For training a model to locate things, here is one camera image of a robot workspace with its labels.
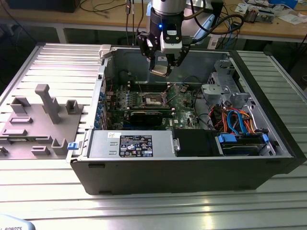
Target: blue clip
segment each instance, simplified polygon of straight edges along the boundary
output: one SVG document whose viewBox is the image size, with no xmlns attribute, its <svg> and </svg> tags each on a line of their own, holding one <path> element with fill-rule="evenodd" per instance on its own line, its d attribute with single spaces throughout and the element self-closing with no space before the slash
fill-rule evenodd
<svg viewBox="0 0 307 230">
<path fill-rule="evenodd" d="M 99 128 L 99 124 L 98 124 L 97 121 L 94 122 L 94 127 L 95 127 L 95 128 Z"/>
<path fill-rule="evenodd" d="M 263 135 L 262 135 L 262 137 L 263 137 L 263 139 L 264 139 L 265 143 L 268 143 L 268 142 L 269 142 L 268 135 L 263 134 Z"/>
<path fill-rule="evenodd" d="M 78 142 L 70 142 L 67 146 L 68 150 L 78 150 L 79 149 L 79 143 Z"/>
<path fill-rule="evenodd" d="M 223 143 L 223 142 L 237 142 L 236 140 L 236 136 L 233 134 L 221 134 L 218 137 L 219 142 Z"/>
<path fill-rule="evenodd" d="M 102 100 L 102 99 L 104 98 L 104 96 L 105 96 L 104 93 L 103 93 L 103 92 L 100 92 L 100 94 L 99 94 L 99 99 Z"/>
</svg>

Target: metal bracket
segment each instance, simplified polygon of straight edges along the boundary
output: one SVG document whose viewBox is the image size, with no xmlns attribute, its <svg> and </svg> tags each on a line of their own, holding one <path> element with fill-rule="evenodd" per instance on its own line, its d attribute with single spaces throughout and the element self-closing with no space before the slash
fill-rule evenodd
<svg viewBox="0 0 307 230">
<path fill-rule="evenodd" d="M 173 145 L 174 145 L 174 150 L 176 152 L 180 151 L 180 143 L 179 143 L 179 139 L 173 139 Z"/>
<path fill-rule="evenodd" d="M 101 45 L 99 48 L 99 57 L 100 59 L 108 58 L 112 55 L 111 45 Z"/>
</svg>

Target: cable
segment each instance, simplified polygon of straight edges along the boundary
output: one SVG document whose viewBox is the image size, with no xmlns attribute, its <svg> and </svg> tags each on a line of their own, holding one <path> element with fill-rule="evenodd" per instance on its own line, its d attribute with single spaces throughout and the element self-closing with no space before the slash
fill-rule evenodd
<svg viewBox="0 0 307 230">
<path fill-rule="evenodd" d="M 93 10 L 98 11 L 98 10 L 99 10 L 99 9 L 97 8 L 98 6 L 108 5 L 108 4 L 113 3 L 114 1 L 115 1 L 115 0 L 111 0 L 110 2 L 107 2 L 107 3 L 100 3 L 100 4 L 97 4 L 97 5 L 94 5 L 94 0 L 91 0 L 91 3 L 92 3 L 92 8 L 93 8 Z M 108 13 L 108 11 L 104 11 L 104 13 L 102 13 L 102 12 L 94 12 L 94 13 L 97 14 L 97 15 L 104 16 L 105 18 L 109 18 L 109 16 L 106 15 L 106 14 Z"/>
<path fill-rule="evenodd" d="M 200 91 L 201 91 L 201 88 L 198 89 L 198 91 L 197 91 L 197 93 L 196 93 L 196 96 L 195 96 L 195 100 L 194 100 L 194 103 L 193 103 L 194 112 L 195 112 L 195 115 L 198 117 L 198 119 L 199 119 L 201 122 L 203 122 L 209 129 L 212 130 L 212 128 L 211 128 L 205 121 L 203 121 L 203 120 L 200 118 L 200 116 L 203 115 L 203 114 L 198 115 L 197 112 L 196 112 L 196 100 L 197 100 L 197 95 L 199 94 Z"/>
<path fill-rule="evenodd" d="M 190 75 L 190 76 L 185 77 L 185 78 L 182 80 L 182 83 L 184 83 L 185 80 L 188 79 L 188 78 L 190 78 L 190 77 L 191 77 L 191 78 L 195 78 L 196 80 L 198 80 L 198 81 L 200 82 L 200 84 L 202 84 L 201 80 L 200 80 L 198 77 L 194 76 L 194 75 Z"/>
<path fill-rule="evenodd" d="M 129 40 L 128 40 L 128 18 L 129 18 L 129 14 L 127 14 L 127 17 L 126 17 L 126 38 L 127 38 L 127 45 L 129 45 Z"/>
<path fill-rule="evenodd" d="M 143 0 L 142 0 L 141 4 L 142 4 L 142 17 L 139 21 L 138 28 L 136 29 L 135 43 L 136 43 L 136 36 L 139 34 L 139 28 L 140 28 L 141 22 L 143 21 L 143 17 L 144 17 L 144 1 Z"/>
<path fill-rule="evenodd" d="M 23 26 L 8 12 L 8 10 L 4 7 L 2 1 L 0 0 L 1 6 L 4 9 L 4 11 L 25 31 L 25 33 L 34 41 L 36 44 L 37 41 L 23 28 Z"/>
<path fill-rule="evenodd" d="M 290 73 L 291 70 L 293 69 L 293 67 L 297 64 L 297 62 L 299 61 L 299 59 L 304 55 L 304 53 L 307 51 L 307 45 L 305 45 L 305 47 L 302 49 L 302 51 L 300 51 L 302 45 L 304 44 L 305 40 L 307 38 L 307 34 L 305 35 L 303 41 L 301 42 L 301 44 L 299 45 L 299 47 L 297 48 L 297 52 L 295 57 L 292 59 L 292 61 L 289 63 L 288 68 L 287 68 L 287 72 Z"/>
<path fill-rule="evenodd" d="M 104 12 L 104 11 L 108 11 L 108 10 L 111 10 L 111 9 L 114 9 L 116 7 L 119 7 L 119 6 L 125 6 L 126 4 L 120 4 L 120 5 L 117 5 L 117 6 L 113 6 L 113 7 L 110 7 L 108 9 L 104 9 L 104 10 L 97 10 L 97 11 L 92 11 L 92 10 L 88 10 L 88 9 L 85 9 L 82 7 L 82 5 L 86 2 L 87 0 L 83 0 L 81 3 L 80 3 L 80 9 L 84 10 L 84 11 L 87 11 L 87 12 Z"/>
<path fill-rule="evenodd" d="M 246 133 L 247 133 L 247 130 L 246 130 L 246 128 L 245 128 L 244 125 L 243 125 L 242 116 L 241 116 L 240 112 L 238 112 L 237 110 L 231 110 L 231 111 L 228 113 L 228 115 L 227 115 L 227 123 L 228 123 L 229 128 L 230 128 L 232 131 L 234 131 L 237 135 L 239 135 L 239 133 L 231 126 L 231 123 L 230 123 L 230 116 L 231 116 L 231 114 L 234 113 L 234 112 L 236 112 L 237 115 L 238 115 L 238 119 L 239 119 L 239 123 L 240 123 L 240 127 L 241 127 L 242 132 L 246 134 Z"/>
<path fill-rule="evenodd" d="M 229 42 L 230 42 L 230 40 L 231 40 L 231 35 L 232 35 L 232 32 L 231 32 L 230 35 L 229 35 L 227 44 L 226 44 L 226 46 L 225 46 L 224 49 L 227 49 L 227 48 L 229 47 Z"/>
<path fill-rule="evenodd" d="M 132 0 L 132 45 L 134 46 L 134 0 Z"/>
<path fill-rule="evenodd" d="M 112 88 L 113 88 L 113 80 L 111 79 L 111 88 L 110 88 L 110 91 L 109 91 L 109 92 L 112 91 Z"/>
<path fill-rule="evenodd" d="M 197 11 L 196 13 L 194 12 L 193 14 L 189 15 L 189 16 L 186 16 L 186 17 L 183 17 L 183 20 L 190 20 L 192 18 L 196 18 L 198 15 L 200 15 L 201 13 L 203 13 L 203 9 L 202 10 L 199 10 Z"/>
<path fill-rule="evenodd" d="M 23 29 L 21 28 L 21 30 L 18 32 L 17 39 L 16 39 L 16 50 L 17 50 L 17 52 L 19 52 L 19 50 L 18 50 L 18 40 L 19 40 L 19 36 L 20 36 L 20 33 L 21 33 L 22 30 Z"/>
<path fill-rule="evenodd" d="M 195 43 L 198 43 L 200 42 L 201 40 L 205 39 L 213 30 L 215 30 L 220 24 L 222 24 L 222 22 L 226 21 L 227 19 L 229 18 L 240 18 L 241 19 L 241 23 L 239 26 L 231 29 L 231 30 L 228 30 L 226 32 L 219 32 L 219 33 L 216 33 L 216 34 L 219 34 L 219 35 L 224 35 L 224 34 L 229 34 L 230 32 L 233 32 L 233 31 L 236 31 L 238 29 L 240 29 L 242 27 L 242 25 L 244 24 L 244 18 L 242 15 L 240 14 L 231 14 L 231 15 L 228 15 L 226 17 L 224 17 L 221 21 L 219 21 L 214 27 L 212 27 L 207 33 L 205 33 L 201 38 L 199 39 L 193 39 L 192 41 L 192 44 L 195 44 Z"/>
<path fill-rule="evenodd" d="M 190 4 L 191 4 L 192 13 L 194 13 L 193 0 L 190 0 Z M 226 21 L 226 20 L 229 19 L 229 18 L 233 18 L 233 17 L 238 17 L 238 18 L 241 19 L 241 24 L 240 24 L 238 27 L 236 27 L 235 29 L 230 29 L 230 30 L 228 30 L 228 31 L 226 31 L 226 32 L 213 32 L 213 30 L 214 30 L 216 27 L 218 27 L 222 22 Z M 244 18 L 243 18 L 242 15 L 240 15 L 240 14 L 231 14 L 231 15 L 227 15 L 226 17 L 224 17 L 220 22 L 218 22 L 214 27 L 212 27 L 211 30 L 207 30 L 207 29 L 205 29 L 205 28 L 199 23 L 199 21 L 197 20 L 196 17 L 194 17 L 194 20 L 195 20 L 196 24 L 199 26 L 199 28 L 201 28 L 202 30 L 204 30 L 204 31 L 206 31 L 206 32 L 208 33 L 208 34 L 205 34 L 205 35 L 204 35 L 205 37 L 207 37 L 209 34 L 213 34 L 213 35 L 224 35 L 224 34 L 232 33 L 233 31 L 235 31 L 235 30 L 241 28 L 241 26 L 242 26 L 243 23 L 244 23 Z"/>
</svg>

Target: desk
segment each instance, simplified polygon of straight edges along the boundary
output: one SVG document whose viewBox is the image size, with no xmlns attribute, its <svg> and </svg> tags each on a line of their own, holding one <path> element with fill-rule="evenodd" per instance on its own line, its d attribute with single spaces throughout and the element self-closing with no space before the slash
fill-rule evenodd
<svg viewBox="0 0 307 230">
<path fill-rule="evenodd" d="M 108 7 L 123 4 L 124 0 L 115 0 L 109 4 Z M 226 7 L 229 13 L 234 13 L 234 4 L 240 3 L 240 0 L 225 0 Z M 31 11 L 31 10 L 11 10 L 6 5 L 9 12 L 15 17 L 22 25 L 54 27 L 57 30 L 59 41 L 67 43 L 64 33 L 64 28 L 75 29 L 92 29 L 92 30 L 115 30 L 124 31 L 126 26 L 126 15 L 124 6 L 114 8 L 109 11 L 109 18 L 97 15 L 93 12 L 86 12 L 80 8 L 75 13 L 62 13 L 54 11 Z M 84 8 L 91 10 L 91 2 L 87 1 Z M 296 10 L 307 10 L 307 6 L 298 4 Z M 136 27 L 141 17 L 141 4 L 135 4 L 135 23 Z M 144 13 L 146 14 L 146 5 L 144 4 Z M 141 30 L 146 27 L 147 17 L 141 23 Z M 6 14 L 3 9 L 0 9 L 0 23 L 9 24 L 14 21 Z M 132 16 L 129 18 L 128 30 L 132 31 Z M 225 31 L 226 26 L 222 24 L 216 31 Z M 301 42 L 307 32 L 307 23 L 300 23 L 292 25 L 279 18 L 275 18 L 272 24 L 268 23 L 245 23 L 241 29 L 238 38 L 242 39 L 256 39 L 256 40 L 269 40 L 269 41 L 283 41 L 283 42 Z M 218 36 L 212 36 L 212 40 L 217 39 Z"/>
</svg>

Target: warning label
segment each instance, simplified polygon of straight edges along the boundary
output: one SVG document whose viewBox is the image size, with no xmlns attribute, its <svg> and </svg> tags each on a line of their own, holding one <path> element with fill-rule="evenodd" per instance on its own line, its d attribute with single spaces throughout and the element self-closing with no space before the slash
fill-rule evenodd
<svg viewBox="0 0 307 230">
<path fill-rule="evenodd" d="M 119 150 L 120 157 L 152 157 L 152 136 L 120 136 Z"/>
</svg>

